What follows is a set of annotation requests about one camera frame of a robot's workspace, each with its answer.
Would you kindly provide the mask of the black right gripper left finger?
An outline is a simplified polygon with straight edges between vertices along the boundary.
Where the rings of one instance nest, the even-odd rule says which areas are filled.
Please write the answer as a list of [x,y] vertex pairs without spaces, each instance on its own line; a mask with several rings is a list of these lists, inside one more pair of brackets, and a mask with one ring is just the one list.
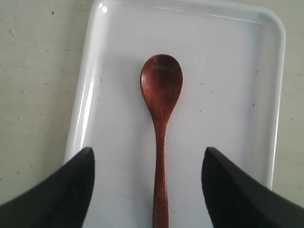
[[47,179],[0,207],[2,228],[81,228],[95,183],[95,156],[85,147]]

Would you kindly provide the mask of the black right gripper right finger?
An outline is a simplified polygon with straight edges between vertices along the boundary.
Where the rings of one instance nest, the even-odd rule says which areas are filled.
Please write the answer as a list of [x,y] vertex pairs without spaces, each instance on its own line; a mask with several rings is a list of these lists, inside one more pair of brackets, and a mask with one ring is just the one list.
[[302,228],[304,209],[269,190],[214,147],[202,163],[202,191],[215,228]]

